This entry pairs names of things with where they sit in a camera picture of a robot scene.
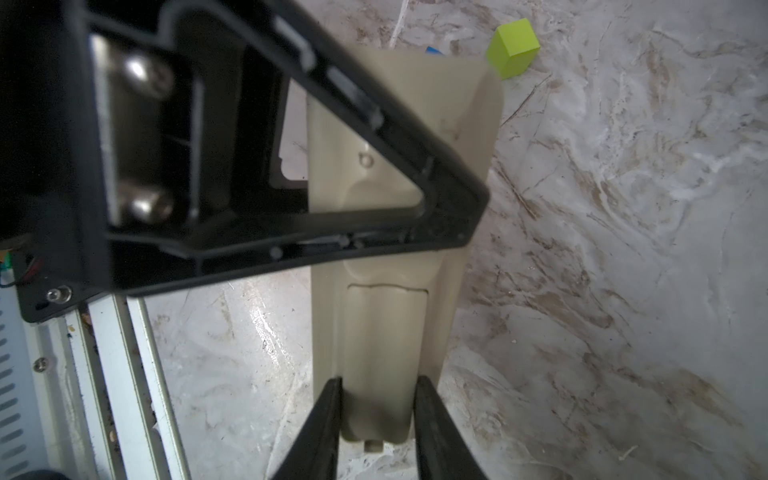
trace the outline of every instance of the screw head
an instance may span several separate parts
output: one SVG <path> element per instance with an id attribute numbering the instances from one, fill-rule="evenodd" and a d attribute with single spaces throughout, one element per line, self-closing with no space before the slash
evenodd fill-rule
<path id="1" fill-rule="evenodd" d="M 161 187 L 137 188 L 130 210 L 135 218 L 149 225 L 163 223 L 174 212 L 174 198 Z"/>
<path id="2" fill-rule="evenodd" d="M 72 298 L 72 289 L 66 285 L 52 288 L 45 293 L 45 299 L 50 303 L 63 304 Z"/>
<path id="3" fill-rule="evenodd" d="M 43 373 L 47 368 L 48 368 L 48 359 L 45 358 L 44 356 L 35 360 L 35 363 L 32 363 L 32 369 L 37 373 Z"/>
<path id="4" fill-rule="evenodd" d="M 360 166 L 363 168 L 371 168 L 373 166 L 373 155 L 367 152 L 361 152 L 359 154 Z"/>
<path id="5" fill-rule="evenodd" d="M 270 248 L 270 257 L 272 257 L 272 260 L 280 260 L 283 258 L 283 249 L 280 247 Z"/>
<path id="6" fill-rule="evenodd" d="M 134 90 L 156 100 L 167 100 L 174 91 L 174 71 L 155 55 L 140 51 L 128 55 L 123 72 Z"/>

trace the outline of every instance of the yellow-green cube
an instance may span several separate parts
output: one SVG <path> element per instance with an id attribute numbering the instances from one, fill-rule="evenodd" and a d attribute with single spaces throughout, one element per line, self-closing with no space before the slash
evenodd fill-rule
<path id="1" fill-rule="evenodd" d="M 527 18 L 505 23 L 496 28 L 485 58 L 505 78 L 520 75 L 531 64 L 539 44 Z"/>

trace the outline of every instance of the black plastic frame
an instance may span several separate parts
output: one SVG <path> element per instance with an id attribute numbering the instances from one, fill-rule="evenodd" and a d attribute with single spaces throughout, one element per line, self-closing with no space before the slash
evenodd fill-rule
<path id="1" fill-rule="evenodd" d="M 421 480 L 488 480 L 427 376 L 416 380 L 413 425 Z"/>
<path id="2" fill-rule="evenodd" d="M 272 480 L 333 480 L 339 464 L 344 391 L 329 379 Z"/>
<path id="3" fill-rule="evenodd" d="M 60 41 L 45 46 L 58 63 L 68 145 L 66 154 L 54 152 L 45 161 L 68 172 L 70 180 L 59 182 L 59 190 L 73 220 L 50 222 L 46 228 L 56 235 L 40 240 L 54 274 L 104 290 L 147 295 L 313 263 L 441 250 L 469 242 L 488 203 L 488 189 L 300 7 L 280 0 L 121 5 L 65 0 L 57 30 Z M 309 214 L 296 207 L 306 191 L 295 190 L 287 213 L 244 215 L 230 208 L 186 230 L 111 227 L 88 36 L 96 32 L 179 58 L 175 29 L 191 12 L 212 16 L 282 75 L 301 84 L 403 172 L 421 190 L 423 202 L 412 208 Z M 278 76 L 274 84 L 281 84 Z M 282 95 L 284 102 L 284 89 L 275 87 L 272 95 L 278 108 L 269 115 L 281 125 L 279 99 Z M 279 129 L 276 125 L 272 133 L 279 135 Z M 190 168 L 194 182 L 195 166 Z M 57 241 L 61 235 L 70 240 Z M 51 254 L 57 251 L 60 255 Z M 68 265 L 58 265 L 58 257 L 66 257 Z"/>

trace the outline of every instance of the beige plastic part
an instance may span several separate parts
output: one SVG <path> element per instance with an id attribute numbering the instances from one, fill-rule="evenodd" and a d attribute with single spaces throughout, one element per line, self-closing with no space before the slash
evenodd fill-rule
<path id="1" fill-rule="evenodd" d="M 488 174 L 502 112 L 496 73 L 481 58 L 352 48 L 350 53 L 452 147 Z M 318 101 L 307 102 L 311 212 L 416 205 L 420 190 Z M 315 396 L 343 378 L 342 436 L 409 437 L 418 375 L 437 385 L 468 248 L 312 267 Z"/>

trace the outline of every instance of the metal screw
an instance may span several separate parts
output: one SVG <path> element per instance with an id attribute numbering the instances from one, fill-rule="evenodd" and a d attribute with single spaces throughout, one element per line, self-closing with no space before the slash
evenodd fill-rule
<path id="1" fill-rule="evenodd" d="M 163 223 L 174 212 L 174 198 L 163 187 L 123 180 L 118 190 L 122 207 L 143 223 Z"/>
<path id="2" fill-rule="evenodd" d="M 283 258 L 283 249 L 280 247 L 270 248 L 270 257 L 272 257 L 272 260 L 280 260 Z"/>
<path id="3" fill-rule="evenodd" d="M 371 168 L 373 166 L 373 156 L 367 153 L 361 153 L 360 166 L 363 168 Z"/>
<path id="4" fill-rule="evenodd" d="M 52 288 L 45 293 L 45 299 L 50 303 L 58 303 L 59 305 L 67 303 L 72 299 L 72 289 L 66 285 Z"/>
<path id="5" fill-rule="evenodd" d="M 123 72 L 134 90 L 156 100 L 167 100 L 174 91 L 174 71 L 155 55 L 141 51 L 128 55 Z"/>
<path id="6" fill-rule="evenodd" d="M 48 359 L 45 358 L 44 356 L 35 360 L 35 363 L 32 363 L 32 369 L 37 373 L 43 373 L 47 368 L 48 368 Z"/>

